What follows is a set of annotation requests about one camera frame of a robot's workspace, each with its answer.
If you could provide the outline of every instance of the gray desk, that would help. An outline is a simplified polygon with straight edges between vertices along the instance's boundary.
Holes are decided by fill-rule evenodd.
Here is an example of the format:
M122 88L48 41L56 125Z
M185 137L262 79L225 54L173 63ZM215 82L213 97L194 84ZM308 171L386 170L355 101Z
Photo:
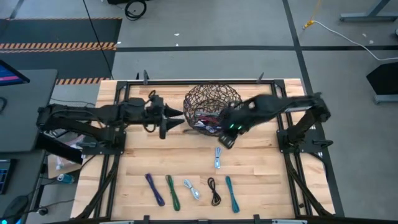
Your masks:
M6 194L0 195L0 217L15 197L29 194L37 188L45 157L45 151L33 150L38 136L35 126L37 108L49 103L58 72L22 70L21 73L30 79L29 84L0 87L0 95L9 100L0 115L0 147L25 151L0 153L1 159L17 159ZM12 110L13 113L7 113L6 110ZM22 223L25 223L26 218L27 215L22 217Z

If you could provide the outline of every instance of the cable connector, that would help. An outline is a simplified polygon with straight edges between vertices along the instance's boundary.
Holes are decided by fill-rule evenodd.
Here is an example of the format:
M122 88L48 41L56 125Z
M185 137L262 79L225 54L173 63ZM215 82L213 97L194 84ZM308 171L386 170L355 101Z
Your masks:
M304 24L303 29L310 27L310 25L312 25L313 23L314 23L313 20L308 21L306 24Z

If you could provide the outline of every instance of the white cable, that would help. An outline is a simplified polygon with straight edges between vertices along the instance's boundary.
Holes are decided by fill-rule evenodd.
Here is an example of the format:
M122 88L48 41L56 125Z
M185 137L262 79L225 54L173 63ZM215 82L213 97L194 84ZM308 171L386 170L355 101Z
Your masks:
M220 155L221 155L221 148L216 147L216 160L214 161L214 167L216 169L221 168Z
M369 52L369 54L371 54L376 60L379 60L379 61L385 61L385 60L398 60L398 57L394 57L394 58L382 58L382 59L380 59L380 58L376 57L367 47L363 46L362 44L359 44L359 43L357 43L357 42L355 42L355 41L353 41L353 40L350 40L348 37L344 36L343 34L340 34L340 33L337 32L337 31L334 31L334 30L332 30L332 29L327 28L327 26L323 25L322 23L320 23L320 22L318 22L318 21L313 21L313 22L314 22L314 23L317 23L317 24L319 24L319 25L321 25L323 28L327 29L328 31L330 31L330 32L332 32L332 33L334 33L334 34L339 35L340 37L342 37L342 38L344 38L344 39L350 41L350 42L353 43L353 44L356 44L356 45L358 45L358 46L363 47L363 48L364 48L365 50L367 50L367 51Z
M185 179L185 180L184 180L184 186L188 187L188 188L191 190L192 195L193 195L193 197L194 197L196 200L199 200L199 198L200 198L199 191L198 191L197 189L194 189L194 188L193 188L191 182L190 182L188 179Z

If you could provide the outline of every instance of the teal cable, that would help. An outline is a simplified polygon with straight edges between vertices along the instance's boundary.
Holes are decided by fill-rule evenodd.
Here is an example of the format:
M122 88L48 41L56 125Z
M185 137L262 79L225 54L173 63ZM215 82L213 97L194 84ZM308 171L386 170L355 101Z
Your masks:
M231 194L231 201L232 201L232 211L234 213L238 213L240 211L239 205L236 202L235 196L234 196L234 190L232 189L232 181L229 176L225 177L226 185L228 186L229 192Z
M172 194L172 198L173 198L173 207L175 211L179 211L180 210L180 201L178 200L177 194L175 193L174 190L174 181L171 175L166 175L166 181L167 184L170 187L170 193Z

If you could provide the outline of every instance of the desk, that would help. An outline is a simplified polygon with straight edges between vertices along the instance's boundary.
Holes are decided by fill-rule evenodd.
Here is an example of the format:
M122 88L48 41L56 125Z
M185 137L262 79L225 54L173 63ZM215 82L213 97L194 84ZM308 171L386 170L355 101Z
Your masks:
M7 106L0 117L6 118L6 110L15 109L15 104L21 106L20 110L15 110L19 113L13 114L14 117L8 116L7 119L0 120L1 147L18 147L17 151L25 151L0 154L1 159L17 159L6 194L0 195L0 217L14 198L26 195L37 187L37 179L45 157L45 151L33 150L39 133L35 125L37 108L49 103L58 73L56 70L22 70L20 72L30 79L29 84L0 87L1 96L8 98L9 94L13 94L8 104L10 107Z
M288 96L304 94L299 79L284 81ZM116 83L117 81L102 81L97 107L113 104ZM149 85L132 86L130 97L147 99L150 91L156 90L165 103L181 111L185 94L195 86L174 85L171 81L169 85L166 82L161 85L151 83L156 81L150 80ZM271 93L270 85L231 86L243 100L260 93ZM292 113L293 121L297 122L302 115L302 112ZM159 139L157 131L145 132L142 126L126 129L126 150L119 162L112 220L142 220L144 215L150 215L151 220L253 219L254 214L260 214L261 218L294 217L284 157L278 149L276 119L256 126L238 137L232 149L223 149L219 170L214 168L215 147L220 146L217 139L184 134L182 131L187 128L188 124L184 123L171 129L165 140ZM309 189L333 213L323 164L308 154L302 154L301 159ZM103 156L96 156L81 171L71 217L77 216L84 209L98 188L102 161ZM164 207L157 205L149 188L144 177L148 172L152 174L157 190L165 200ZM179 212L175 212L172 207L170 190L165 181L167 174L174 179L175 191L181 203ZM233 181L234 194L241 209L239 213L231 210L226 175ZM209 177L215 178L217 192L222 198L217 207L211 206L212 193L207 186ZM184 179L190 179L194 188L201 193L199 201L183 186ZM104 216L107 192L103 199L101 216ZM299 203L303 201L299 190L298 200Z

